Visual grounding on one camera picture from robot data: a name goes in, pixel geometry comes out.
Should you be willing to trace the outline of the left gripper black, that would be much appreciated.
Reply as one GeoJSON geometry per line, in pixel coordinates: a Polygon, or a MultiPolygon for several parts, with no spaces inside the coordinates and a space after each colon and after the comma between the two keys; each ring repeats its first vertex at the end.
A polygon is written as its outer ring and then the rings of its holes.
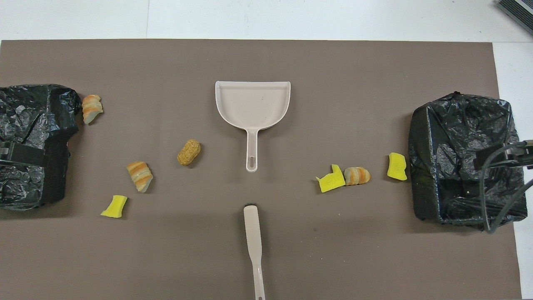
{"type": "Polygon", "coordinates": [[[0,160],[12,165],[45,167],[45,151],[32,146],[1,142],[0,160]]]}

